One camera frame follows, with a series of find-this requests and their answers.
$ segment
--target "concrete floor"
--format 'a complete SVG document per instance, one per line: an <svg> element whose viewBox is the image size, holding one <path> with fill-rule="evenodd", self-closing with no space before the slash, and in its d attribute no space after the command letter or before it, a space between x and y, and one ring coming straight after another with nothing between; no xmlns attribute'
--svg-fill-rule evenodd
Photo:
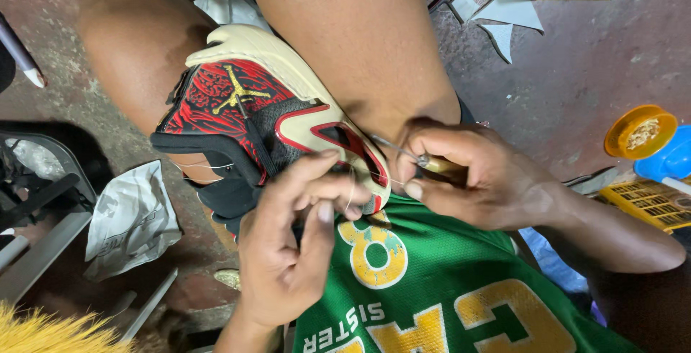
<svg viewBox="0 0 691 353"><path fill-rule="evenodd" d="M461 25L446 8L433 14L446 69L476 119L488 120L562 180L605 166L631 167L607 156L602 140L612 122L636 105L656 103L680 120L691 119L691 0L535 6L545 35L516 27L513 65L498 57L475 23ZM110 103L91 73L74 30L74 0L0 0L0 9L50 82L38 90L18 75L0 96L0 119L80 126L99 141L116 174L162 157ZM236 258L217 241L179 171L165 160L163 168L185 236L144 270L181 267L167 301L180 311L227 306L237 293L212 275L236 266ZM149 285L158 284L150 280Z"/></svg>

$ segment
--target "person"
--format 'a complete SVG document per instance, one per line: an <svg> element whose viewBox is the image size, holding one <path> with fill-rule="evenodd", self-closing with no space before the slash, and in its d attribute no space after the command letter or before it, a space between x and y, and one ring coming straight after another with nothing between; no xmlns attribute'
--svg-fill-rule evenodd
<svg viewBox="0 0 691 353"><path fill-rule="evenodd" d="M243 292L215 351L268 351L295 319L293 349L305 353L688 350L683 247L574 194L490 129L459 124L424 0L257 0L294 51L266 32L215 29L191 0L79 2L113 102L219 222L239 222ZM348 117L325 111L335 108ZM341 119L293 125L312 151L300 159L266 127L316 111ZM361 130L468 177L419 179ZM358 176L333 173L344 158L365 163ZM363 216L374 192L388 201ZM608 328L516 256L504 231L528 226L588 278Z"/></svg>

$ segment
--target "leg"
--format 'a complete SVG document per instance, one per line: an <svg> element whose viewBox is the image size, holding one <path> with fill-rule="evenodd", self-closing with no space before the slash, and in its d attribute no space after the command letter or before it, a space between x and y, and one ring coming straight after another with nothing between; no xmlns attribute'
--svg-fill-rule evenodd
<svg viewBox="0 0 691 353"><path fill-rule="evenodd" d="M79 29L89 61L117 107L146 135L168 110L168 93L185 58L206 45L217 27L190 0L79 0ZM206 163L203 154L171 154L181 164ZM186 167L191 179L219 176Z"/></svg>
<svg viewBox="0 0 691 353"><path fill-rule="evenodd" d="M364 132L394 141L412 117L459 122L424 0L257 2Z"/></svg>

